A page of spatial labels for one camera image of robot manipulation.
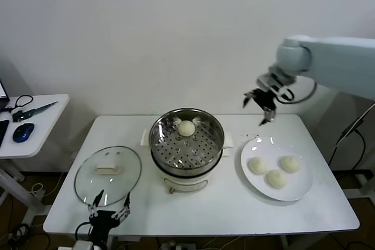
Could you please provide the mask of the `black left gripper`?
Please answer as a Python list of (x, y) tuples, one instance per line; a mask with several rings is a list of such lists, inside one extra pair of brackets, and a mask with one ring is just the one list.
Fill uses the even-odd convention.
[(120, 221), (124, 221), (130, 214), (130, 193), (127, 194), (123, 207), (119, 211), (97, 211), (103, 193), (104, 190), (101, 190), (93, 203), (88, 205), (89, 222), (92, 226), (89, 240), (93, 244), (106, 244), (111, 229), (118, 227)]

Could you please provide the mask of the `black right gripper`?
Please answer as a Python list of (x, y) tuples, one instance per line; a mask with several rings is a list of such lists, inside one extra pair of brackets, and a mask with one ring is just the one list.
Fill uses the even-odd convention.
[(255, 103), (263, 110), (263, 119), (259, 126), (272, 122), (276, 116), (276, 105), (274, 103), (275, 95), (272, 91), (263, 91), (262, 89), (251, 90), (244, 94), (243, 106), (253, 99)]

